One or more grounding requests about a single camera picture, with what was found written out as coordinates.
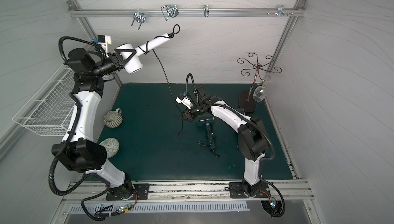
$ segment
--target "metal floor panel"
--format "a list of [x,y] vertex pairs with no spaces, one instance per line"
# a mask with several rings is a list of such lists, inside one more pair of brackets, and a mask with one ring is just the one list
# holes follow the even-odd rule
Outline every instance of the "metal floor panel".
[[[272,218],[263,210],[260,201],[247,201],[250,211],[215,212],[215,213],[132,213],[106,218],[103,223],[161,223],[161,224],[308,224],[310,223],[303,200],[286,201],[286,212],[280,218]],[[67,224],[93,224],[85,213],[68,215]]]

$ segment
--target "metal hook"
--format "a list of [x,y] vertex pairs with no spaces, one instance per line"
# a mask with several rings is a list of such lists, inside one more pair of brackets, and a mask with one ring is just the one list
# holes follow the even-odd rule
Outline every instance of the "metal hook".
[[176,5],[164,5],[161,7],[161,12],[163,13],[165,20],[168,20],[170,15],[171,15],[171,18],[175,18],[179,14],[179,11],[178,11],[178,8],[176,7]]
[[209,17],[209,8],[208,5],[203,6],[204,9],[204,17]]
[[281,15],[284,15],[284,16],[287,16],[288,14],[285,14],[284,12],[283,12],[283,9],[284,9],[284,6],[283,5],[279,5],[279,7],[278,7],[278,12],[276,12],[275,14],[276,14],[276,16],[281,16]]
[[135,12],[134,17],[133,17],[133,22],[131,22],[131,26],[133,26],[134,21],[137,21],[138,23],[140,23],[140,25],[138,26],[138,29],[140,29],[142,23],[145,22],[145,15],[141,12]]

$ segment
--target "ventilation slot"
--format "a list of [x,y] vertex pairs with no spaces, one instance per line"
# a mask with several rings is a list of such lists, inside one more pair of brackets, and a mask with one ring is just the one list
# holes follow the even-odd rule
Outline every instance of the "ventilation slot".
[[[105,212],[113,212],[120,207],[128,204],[124,203],[87,203],[86,208],[90,213],[109,207]],[[164,203],[137,203],[127,213],[172,213],[172,212],[230,212],[230,211],[249,211],[246,201],[217,201],[217,202],[164,202]],[[80,204],[72,204],[70,214],[83,213]]]

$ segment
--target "white wall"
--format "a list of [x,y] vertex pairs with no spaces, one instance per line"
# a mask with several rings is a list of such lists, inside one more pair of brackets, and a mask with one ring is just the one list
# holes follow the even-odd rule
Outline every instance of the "white wall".
[[[82,8],[160,8],[175,4],[178,8],[277,8],[282,4],[293,7],[295,0],[78,0]],[[193,73],[198,83],[250,83],[252,76],[243,77],[246,66],[237,63],[249,52],[259,55],[268,63],[282,34],[287,18],[270,17],[176,17],[165,21],[147,18],[138,30],[131,26],[132,18],[89,18],[97,34],[111,35],[113,47],[132,43],[135,47],[157,35],[171,32],[174,24],[181,31],[160,46],[159,55],[171,83],[184,83],[186,75]],[[128,74],[120,72],[123,83],[165,83],[160,64],[153,52],[140,57],[144,69]]]
[[[78,20],[68,14],[65,2],[0,0],[0,137],[15,124],[11,118],[16,112],[62,64],[58,39],[65,35],[87,39]],[[68,52],[77,44],[69,41],[64,46]],[[100,112],[113,104],[116,84],[108,82],[108,86]],[[101,120],[96,123],[95,138],[103,125]],[[51,221],[62,199],[48,187],[48,170],[53,159],[50,151],[52,144],[59,142],[60,137],[40,137],[26,130],[1,161],[0,222]],[[78,177],[78,173],[68,171],[59,163],[55,179],[60,189],[66,189]]]
[[[57,41],[65,35],[87,39],[65,0],[0,0],[0,138],[14,125],[11,118],[61,66]],[[77,45],[67,41],[65,52]]]
[[307,0],[267,85],[323,223],[394,219],[394,0]]

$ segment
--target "mounting plate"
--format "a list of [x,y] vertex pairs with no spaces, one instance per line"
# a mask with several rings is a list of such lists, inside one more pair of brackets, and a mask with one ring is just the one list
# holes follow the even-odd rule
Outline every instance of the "mounting plate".
[[[146,200],[148,198],[148,193],[149,193],[149,184],[133,184],[133,185],[135,187],[135,190],[138,192],[137,199]],[[121,199],[112,196],[110,193],[107,193],[105,200],[116,201]],[[135,200],[135,194],[130,199],[128,199],[128,201],[130,200]]]
[[[235,190],[235,191],[230,190],[230,198],[250,198],[247,195],[245,195],[244,192],[239,192],[239,191],[243,191],[242,182],[229,182],[229,188]],[[271,193],[269,192],[268,185],[266,183],[262,182],[259,190],[271,195]],[[254,198],[267,198],[267,195],[265,195],[262,192],[259,192]]]

